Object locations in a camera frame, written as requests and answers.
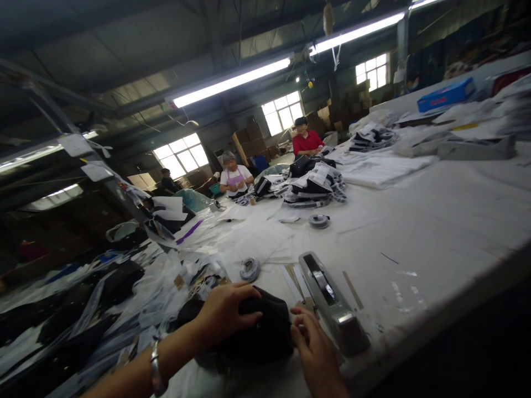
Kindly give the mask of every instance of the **pink apron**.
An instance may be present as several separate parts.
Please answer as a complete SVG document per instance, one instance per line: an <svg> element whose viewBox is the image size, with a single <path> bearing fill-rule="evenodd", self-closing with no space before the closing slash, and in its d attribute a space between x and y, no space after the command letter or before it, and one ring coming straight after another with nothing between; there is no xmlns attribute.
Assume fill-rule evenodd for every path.
<svg viewBox="0 0 531 398"><path fill-rule="evenodd" d="M242 172L240 171L240 168L238 167L238 173L240 175L236 176L236 177L233 177L233 178L229 178L228 176L230 175L230 172L229 170L227 169L227 186L235 186L235 187L238 187L238 184L242 181L245 181L245 177L243 176Z"/></svg>

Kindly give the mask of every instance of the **tape roll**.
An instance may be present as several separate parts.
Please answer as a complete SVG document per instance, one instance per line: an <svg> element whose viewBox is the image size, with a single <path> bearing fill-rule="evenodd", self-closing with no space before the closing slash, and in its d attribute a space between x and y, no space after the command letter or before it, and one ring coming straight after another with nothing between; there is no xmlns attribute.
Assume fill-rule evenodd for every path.
<svg viewBox="0 0 531 398"><path fill-rule="evenodd" d="M249 257L242 261L242 268L240 270L240 277L247 282L254 282L260 274L260 263L257 259Z"/></svg>
<svg viewBox="0 0 531 398"><path fill-rule="evenodd" d="M308 223L312 228L324 229L330 225L330 217L324 214L314 214L308 218Z"/></svg>

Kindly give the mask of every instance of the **purple strap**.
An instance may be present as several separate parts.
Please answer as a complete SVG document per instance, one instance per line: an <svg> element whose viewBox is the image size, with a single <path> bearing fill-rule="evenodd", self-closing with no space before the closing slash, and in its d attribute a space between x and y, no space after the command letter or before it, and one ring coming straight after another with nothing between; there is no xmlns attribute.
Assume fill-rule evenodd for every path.
<svg viewBox="0 0 531 398"><path fill-rule="evenodd" d="M199 224L201 224L203 222L203 220L201 221L198 221L197 224L195 224L192 228L190 228L190 230L188 232L186 232L184 234L184 236L182 238L180 238L179 240L177 240L177 244L181 244L182 242L184 242L184 240L189 237L190 235L192 235L194 233L194 231L197 229L197 227L199 226Z"/></svg>

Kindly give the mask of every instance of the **woman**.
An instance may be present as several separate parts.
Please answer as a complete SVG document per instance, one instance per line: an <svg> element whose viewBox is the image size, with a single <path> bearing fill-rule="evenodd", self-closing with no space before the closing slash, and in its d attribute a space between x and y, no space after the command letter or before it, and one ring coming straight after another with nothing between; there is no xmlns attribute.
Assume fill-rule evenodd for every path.
<svg viewBox="0 0 531 398"><path fill-rule="evenodd" d="M293 153L298 155L317 155L325 144L321 141L317 133L313 130L308 131L308 119L305 117L298 118L295 121L297 135L293 137Z"/></svg>
<svg viewBox="0 0 531 398"><path fill-rule="evenodd" d="M230 198L244 195L249 184L254 181L253 175L245 166L236 164L236 157L232 152L224 152L221 160L225 170L221 173L220 191L227 192Z"/></svg>

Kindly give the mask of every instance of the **gray hair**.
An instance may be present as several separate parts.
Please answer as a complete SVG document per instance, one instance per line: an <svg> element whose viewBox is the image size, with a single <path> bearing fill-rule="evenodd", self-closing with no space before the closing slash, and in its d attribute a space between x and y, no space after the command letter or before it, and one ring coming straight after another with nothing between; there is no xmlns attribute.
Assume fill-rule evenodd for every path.
<svg viewBox="0 0 531 398"><path fill-rule="evenodd" d="M229 160L236 160L236 156L234 153L230 151L223 152L223 155L221 155L221 162L225 165Z"/></svg>

